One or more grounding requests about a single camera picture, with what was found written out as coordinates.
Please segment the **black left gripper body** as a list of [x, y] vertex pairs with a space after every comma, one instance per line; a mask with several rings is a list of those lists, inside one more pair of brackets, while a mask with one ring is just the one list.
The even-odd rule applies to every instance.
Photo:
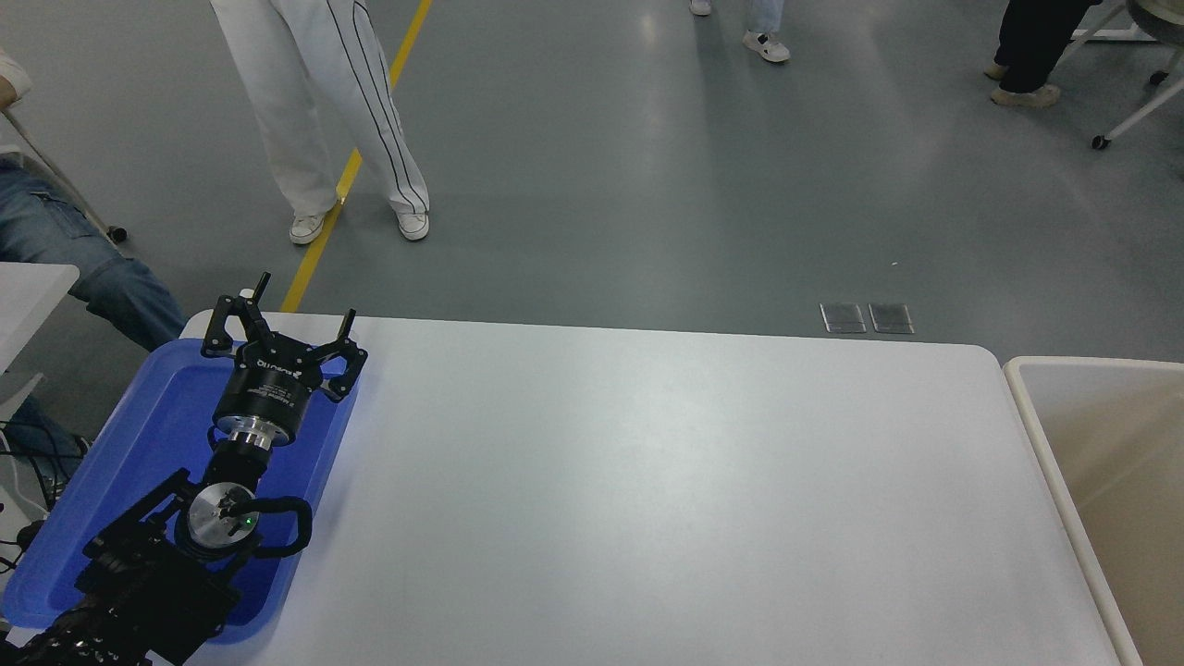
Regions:
[[221, 395], [213, 425], [231, 435], [266, 431], [271, 444], [289, 444], [300, 434], [313, 391], [323, 374], [318, 361], [304, 358], [304, 342], [245, 342], [234, 350], [234, 367]]

